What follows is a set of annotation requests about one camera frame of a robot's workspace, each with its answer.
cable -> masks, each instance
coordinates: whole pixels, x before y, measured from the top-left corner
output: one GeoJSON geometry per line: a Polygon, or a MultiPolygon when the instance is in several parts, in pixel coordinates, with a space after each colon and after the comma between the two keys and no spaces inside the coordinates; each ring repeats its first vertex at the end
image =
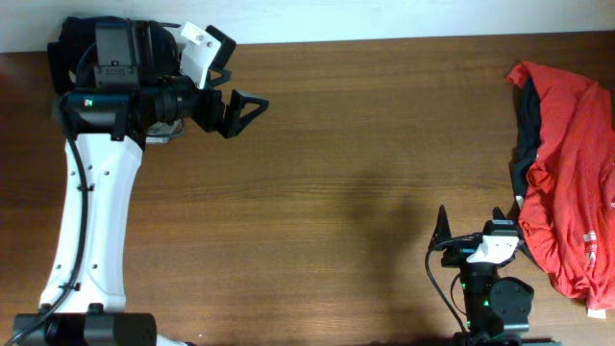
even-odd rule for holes
{"type": "Polygon", "coordinates": [[[463,313],[464,316],[467,316],[467,314],[464,311],[461,311],[461,309],[457,306],[457,303],[455,303],[455,296],[453,295],[453,288],[455,288],[455,283],[457,282],[460,276],[461,276],[461,273],[455,275],[455,278],[453,279],[453,282],[451,283],[451,301],[453,301],[453,305],[455,306],[455,308],[457,308],[457,310],[459,310],[459,312],[463,313]]]}
{"type": "Polygon", "coordinates": [[[96,42],[92,43],[87,47],[84,54],[79,59],[79,63],[77,63],[77,70],[75,70],[75,82],[79,82],[79,76],[81,76],[81,72],[84,69],[84,65],[86,64],[86,58],[89,52],[96,46],[96,42]]]}
{"type": "MultiPolygon", "coordinates": [[[[452,242],[458,241],[458,240],[463,240],[463,239],[468,238],[468,237],[473,237],[473,235],[457,236],[457,237],[454,237],[454,238],[442,241],[441,243],[437,244],[436,246],[446,245],[448,243],[452,243],[452,242]]],[[[430,256],[431,256],[431,252],[432,251],[433,251],[433,248],[429,249],[427,251],[427,253],[425,254],[425,270],[427,271],[427,276],[430,277],[431,284],[433,284],[433,287],[435,288],[435,290],[440,295],[440,298],[442,298],[442,300],[444,301],[446,306],[449,308],[449,310],[451,311],[451,313],[453,314],[453,316],[457,320],[457,323],[459,324],[459,327],[461,328],[461,331],[464,334],[466,334],[467,332],[465,330],[465,327],[463,327],[463,322],[461,322],[461,318],[457,314],[457,311],[455,311],[455,309],[453,308],[453,306],[451,305],[449,300],[446,298],[444,293],[442,293],[442,290],[440,289],[440,286],[438,286],[438,283],[435,281],[435,279],[433,278],[433,275],[431,274],[431,270],[430,270],[430,256]]]]}
{"type": "Polygon", "coordinates": [[[183,135],[184,131],[185,131],[185,121],[182,119],[182,128],[175,134],[164,134],[164,135],[150,134],[147,136],[150,138],[177,138],[183,135]]]}
{"type": "Polygon", "coordinates": [[[175,24],[175,23],[161,22],[159,24],[161,25],[162,28],[181,28],[182,27],[181,24],[175,24]]]}
{"type": "Polygon", "coordinates": [[[19,331],[11,339],[9,339],[9,341],[5,343],[5,346],[12,346],[15,343],[21,341],[21,339],[23,339],[24,337],[28,336],[30,333],[35,331],[41,324],[45,323],[47,318],[51,316],[51,314],[54,313],[54,311],[60,307],[60,305],[66,300],[66,298],[70,294],[70,291],[75,287],[75,283],[77,282],[77,278],[79,277],[79,272],[81,270],[81,264],[84,259],[84,250],[86,247],[86,231],[87,231],[87,179],[86,179],[86,170],[84,169],[84,163],[81,160],[81,155],[79,154],[79,150],[77,149],[77,145],[75,144],[74,135],[72,134],[71,129],[66,120],[66,114],[64,113],[62,109],[63,103],[66,100],[66,95],[67,94],[64,94],[64,96],[62,97],[60,101],[60,108],[61,108],[60,119],[61,119],[61,123],[64,129],[63,131],[64,135],[66,136],[66,141],[68,142],[68,145],[70,146],[70,151],[72,152],[73,157],[75,158],[75,162],[77,163],[77,171],[79,171],[79,180],[81,182],[81,197],[82,197],[81,227],[80,227],[81,230],[79,231],[79,243],[77,246],[77,254],[75,256],[75,263],[73,264],[73,269],[71,271],[70,279],[68,280],[68,283],[61,286],[63,291],[60,297],[58,298],[58,300],[56,300],[56,302],[51,306],[51,308],[49,308],[49,310],[43,313],[37,321],[33,322],[29,326],[22,328],[21,331],[19,331]]]}

wood grain surface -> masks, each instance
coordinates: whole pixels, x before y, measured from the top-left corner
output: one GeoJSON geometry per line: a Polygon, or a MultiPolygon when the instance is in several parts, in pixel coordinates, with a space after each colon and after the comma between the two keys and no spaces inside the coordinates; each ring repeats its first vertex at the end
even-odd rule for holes
{"type": "MultiPolygon", "coordinates": [[[[444,204],[454,235],[513,205],[520,60],[615,86],[615,34],[242,45],[227,87],[271,101],[241,136],[149,146],[133,190],[127,311],[198,345],[340,345],[450,337],[423,265],[444,204]]],[[[56,251],[65,187],[44,54],[0,56],[0,338],[34,312],[56,251]]],[[[431,261],[445,291],[456,272],[431,261]]],[[[528,337],[607,345],[615,315],[585,316],[519,257],[528,337]]],[[[459,288],[455,297],[461,302],[459,288]]]]}

crumpled red t-shirt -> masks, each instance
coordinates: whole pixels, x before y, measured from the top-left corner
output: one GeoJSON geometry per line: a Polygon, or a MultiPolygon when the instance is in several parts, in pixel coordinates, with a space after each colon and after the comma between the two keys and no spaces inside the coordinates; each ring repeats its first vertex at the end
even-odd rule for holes
{"type": "Polygon", "coordinates": [[[615,132],[610,93],[597,82],[533,62],[508,80],[533,79],[540,97],[541,145],[528,172],[519,224],[555,289],[615,308],[615,132]]]}

white wall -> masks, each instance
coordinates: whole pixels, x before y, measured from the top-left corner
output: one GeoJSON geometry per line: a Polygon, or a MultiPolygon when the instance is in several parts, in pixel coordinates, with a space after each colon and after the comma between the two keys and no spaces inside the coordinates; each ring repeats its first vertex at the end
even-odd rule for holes
{"type": "Polygon", "coordinates": [[[615,0],[0,0],[0,52],[44,50],[68,15],[200,26],[238,43],[615,29],[615,0]]]}

white bracket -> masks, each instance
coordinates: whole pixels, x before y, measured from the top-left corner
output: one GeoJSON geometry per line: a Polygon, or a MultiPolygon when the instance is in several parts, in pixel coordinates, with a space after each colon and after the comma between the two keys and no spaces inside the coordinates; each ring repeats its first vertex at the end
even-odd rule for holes
{"type": "Polygon", "coordinates": [[[156,336],[156,346],[187,346],[185,342],[174,341],[158,334],[156,336]]]}
{"type": "Polygon", "coordinates": [[[468,263],[488,262],[500,264],[512,257],[519,243],[518,236],[483,235],[477,251],[468,257],[468,263]]]}
{"type": "Polygon", "coordinates": [[[205,87],[209,67],[222,43],[205,30],[186,22],[181,30],[188,43],[182,52],[180,72],[192,79],[200,89],[205,87]]]}

